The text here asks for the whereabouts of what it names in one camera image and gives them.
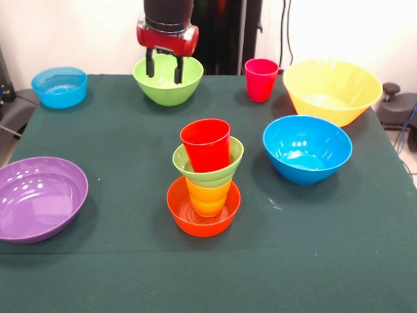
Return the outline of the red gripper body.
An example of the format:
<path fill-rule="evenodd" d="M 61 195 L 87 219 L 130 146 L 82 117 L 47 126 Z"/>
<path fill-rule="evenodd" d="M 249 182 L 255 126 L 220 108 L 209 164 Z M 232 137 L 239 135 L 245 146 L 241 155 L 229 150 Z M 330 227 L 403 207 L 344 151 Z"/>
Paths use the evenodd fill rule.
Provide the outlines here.
<path fill-rule="evenodd" d="M 193 55 L 199 39 L 199 28 L 195 25 L 189 25 L 180 33 L 161 33 L 150 28 L 145 18 L 138 19 L 136 33 L 141 46 L 182 57 Z"/>

